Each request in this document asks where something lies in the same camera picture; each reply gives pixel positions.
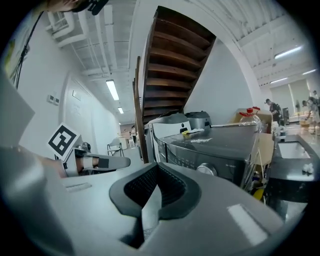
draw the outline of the countertop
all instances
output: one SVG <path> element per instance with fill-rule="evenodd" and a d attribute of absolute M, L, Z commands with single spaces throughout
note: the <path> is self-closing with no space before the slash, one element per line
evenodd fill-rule
<path fill-rule="evenodd" d="M 310 158 L 283 158 L 279 144 L 298 142 L 304 147 Z M 305 164 L 312 163 L 314 173 L 302 171 Z M 287 181 L 313 182 L 320 180 L 320 159 L 317 153 L 299 135 L 287 135 L 284 141 L 279 141 L 273 153 L 270 164 L 270 178 Z"/>

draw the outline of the door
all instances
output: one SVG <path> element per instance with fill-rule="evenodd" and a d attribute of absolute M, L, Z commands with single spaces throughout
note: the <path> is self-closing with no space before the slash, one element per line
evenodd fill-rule
<path fill-rule="evenodd" d="M 72 74 L 69 76 L 63 106 L 63 121 L 81 134 L 82 140 L 91 145 L 91 152 L 98 153 L 92 122 L 92 96 Z"/>

